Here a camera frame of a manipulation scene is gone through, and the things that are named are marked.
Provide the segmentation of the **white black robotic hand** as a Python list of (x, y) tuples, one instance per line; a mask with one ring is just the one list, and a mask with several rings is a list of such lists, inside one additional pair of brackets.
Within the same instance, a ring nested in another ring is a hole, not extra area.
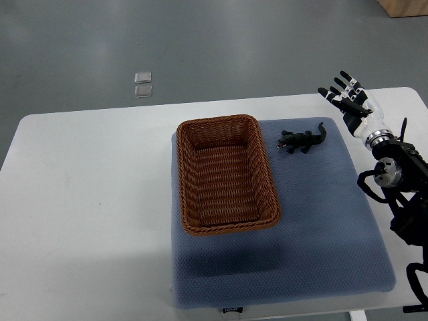
[(361, 83), (346, 73), (334, 78), (339, 86), (320, 87), (318, 93), (342, 113), (343, 121), (353, 137), (362, 140), (371, 149), (376, 140), (393, 138), (391, 129), (384, 123), (384, 114), (374, 96)]

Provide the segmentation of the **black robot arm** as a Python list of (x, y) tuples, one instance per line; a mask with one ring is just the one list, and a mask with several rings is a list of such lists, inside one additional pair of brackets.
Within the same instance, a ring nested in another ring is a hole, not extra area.
[(357, 185), (367, 196), (390, 207), (391, 231), (407, 245), (422, 248), (423, 261), (406, 267), (409, 285), (420, 301), (418, 306), (403, 308), (409, 313), (427, 310), (427, 294), (417, 276), (427, 273), (427, 163), (413, 144), (404, 141), (406, 127), (405, 118), (398, 137), (388, 130), (367, 137), (377, 163), (373, 170), (359, 174)]

